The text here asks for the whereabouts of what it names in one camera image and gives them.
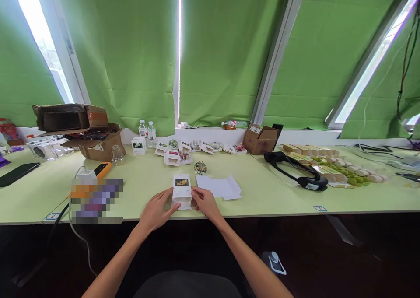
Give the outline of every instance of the black headband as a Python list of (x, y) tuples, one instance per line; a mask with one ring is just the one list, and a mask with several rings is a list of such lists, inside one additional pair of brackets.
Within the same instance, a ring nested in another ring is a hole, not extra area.
[[(282, 151), (278, 152), (270, 152), (264, 154), (264, 159), (266, 162), (271, 163), (271, 165), (276, 168), (278, 171), (283, 173), (284, 175), (288, 176), (292, 180), (295, 180), (299, 183), (300, 186), (304, 187), (305, 189), (310, 189), (314, 191), (325, 191), (327, 189), (328, 180), (323, 176), (320, 176), (319, 173), (314, 169), (314, 167), (306, 166), (298, 162), (297, 160), (293, 159), (292, 157), (286, 156)], [(289, 162), (291, 165), (296, 165), (311, 173), (314, 177), (300, 177), (295, 178), (291, 174), (285, 172), (284, 170), (280, 169), (277, 166), (278, 162)]]

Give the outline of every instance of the dark floor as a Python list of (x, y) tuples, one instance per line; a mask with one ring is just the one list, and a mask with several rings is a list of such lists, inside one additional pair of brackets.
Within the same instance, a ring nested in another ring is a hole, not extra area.
[[(280, 279), (295, 298), (420, 297), (420, 214), (340, 219), (361, 247), (343, 242), (325, 216), (232, 219), (229, 224), (257, 254), (279, 254), (287, 271)], [(134, 225), (76, 225), (91, 243), (94, 270), (105, 267)], [(0, 297), (80, 297), (93, 281), (85, 244), (69, 225), (57, 226), (46, 251), (51, 228), (0, 227)], [(167, 270), (220, 275), (244, 298), (252, 297), (235, 258), (207, 220), (170, 221), (153, 232), (117, 297), (132, 297), (145, 280)]]

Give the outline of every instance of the open cardboard box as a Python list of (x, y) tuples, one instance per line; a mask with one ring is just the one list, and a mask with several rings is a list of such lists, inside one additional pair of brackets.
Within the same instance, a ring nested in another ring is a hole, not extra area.
[(33, 105), (39, 137), (57, 134), (82, 133), (93, 128), (107, 128), (108, 117), (104, 108), (77, 103), (63, 105)]
[(106, 128), (98, 128), (100, 131), (107, 132), (109, 130), (117, 130), (116, 133), (109, 134), (105, 140), (84, 140), (73, 139), (61, 144), (64, 147), (77, 147), (87, 159), (98, 160), (102, 162), (112, 161), (112, 147), (119, 145), (122, 153), (126, 154), (126, 150), (121, 144), (121, 129), (118, 124), (109, 123)]
[(281, 130), (252, 124), (248, 127), (244, 137), (244, 147), (252, 155), (264, 155), (272, 152), (277, 144)]

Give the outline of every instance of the white wall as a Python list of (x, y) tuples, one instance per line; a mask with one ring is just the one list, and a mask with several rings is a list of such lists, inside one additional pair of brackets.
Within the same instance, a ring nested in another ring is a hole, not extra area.
[[(42, 134), (42, 131), (39, 131), (36, 127), (18, 127), (17, 128), (21, 136), (26, 135), (39, 135)], [(299, 144), (299, 145), (325, 145), (325, 146), (334, 146), (334, 145), (349, 145), (352, 146), (358, 142), (371, 146), (409, 146), (409, 142), (405, 138), (389, 138), (389, 139), (376, 139), (376, 140), (345, 140), (337, 139), (340, 135), (340, 130), (283, 130), (280, 134), (279, 141), (277, 145), (280, 144)], [(176, 140), (183, 140), (186, 142), (192, 142), (193, 140), (206, 140), (207, 142), (213, 141), (223, 141), (227, 144), (238, 144), (243, 141), (245, 135), (245, 130), (224, 130), (221, 127), (201, 127), (197, 129), (175, 129), (175, 134), (168, 137), (158, 137), (159, 139), (171, 140), (175, 138)], [(131, 144), (133, 137), (138, 136), (138, 134), (133, 133), (129, 129), (124, 129), (121, 133), (121, 139), (123, 144)], [(28, 140), (25, 137), (26, 142), (36, 140), (33, 138)]]

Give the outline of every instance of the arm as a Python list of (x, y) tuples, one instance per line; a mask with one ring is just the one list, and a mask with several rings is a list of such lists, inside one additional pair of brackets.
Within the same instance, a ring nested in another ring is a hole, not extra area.
[(220, 214), (213, 194), (209, 190), (195, 186), (192, 186), (192, 189), (193, 205), (196, 206), (196, 210), (201, 209), (217, 229), (219, 229), (257, 298), (293, 298), (292, 294), (277, 276), (225, 221)]
[(172, 191), (173, 188), (160, 192), (146, 204), (137, 226), (121, 249), (89, 286), (82, 298), (115, 297), (124, 275), (143, 241), (153, 230), (161, 227), (181, 206), (180, 203), (177, 203), (171, 209), (165, 211), (165, 201), (172, 194)]

